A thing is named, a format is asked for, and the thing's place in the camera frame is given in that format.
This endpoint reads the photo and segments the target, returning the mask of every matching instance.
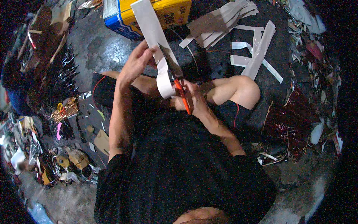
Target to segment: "black shorts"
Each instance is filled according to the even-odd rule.
[[[93,92],[93,100],[95,105],[103,112],[103,114],[110,119],[113,106],[114,90],[116,81],[113,78],[94,74],[96,88]],[[135,133],[140,133],[148,124],[148,120],[157,117],[158,113],[166,113],[171,109],[158,109],[157,104],[145,97],[137,88],[131,87],[132,91],[132,114],[135,126]],[[251,110],[244,108],[230,100],[222,105],[209,104],[213,113],[230,129],[239,129],[245,117],[247,117]]]

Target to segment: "pink paper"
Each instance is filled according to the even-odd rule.
[[[60,140],[61,139],[61,136],[60,136],[60,129],[61,129],[61,125],[62,125],[62,123],[60,122],[60,123],[58,123],[58,125],[57,125],[57,135],[56,135],[56,137],[57,137],[57,139],[58,140]]]

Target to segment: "yellow box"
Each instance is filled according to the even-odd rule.
[[[106,26],[129,39],[142,36],[130,6],[134,2],[136,0],[103,0]],[[188,23],[191,0],[157,0],[151,3],[163,30]]]

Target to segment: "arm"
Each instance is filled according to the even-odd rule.
[[[208,107],[206,112],[197,116],[199,120],[204,124],[206,129],[214,135],[220,137],[221,142],[226,146],[228,152],[232,156],[245,155],[246,153],[242,149],[239,140],[234,134],[213,114]]]
[[[246,156],[246,153],[242,149],[240,142],[234,134],[214,115],[212,110],[208,107],[199,86],[186,80],[184,80],[184,85],[186,86],[186,89],[189,90],[190,96],[188,96],[188,98],[192,99],[193,115],[199,118],[211,134],[220,137],[220,140],[232,156]]]
[[[133,50],[122,71],[117,74],[109,129],[110,156],[108,162],[113,156],[132,149],[132,97],[129,87],[143,73],[154,52],[154,49],[148,48],[145,40],[142,41]]]

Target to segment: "knee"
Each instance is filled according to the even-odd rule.
[[[240,96],[246,96],[251,99],[251,101],[256,104],[260,99],[260,88],[258,85],[248,76],[233,76],[231,77],[231,83],[235,85],[236,92]]]
[[[250,77],[244,75],[232,76],[231,79],[238,90],[241,89],[248,94],[258,95],[258,97],[260,97],[260,88]]]

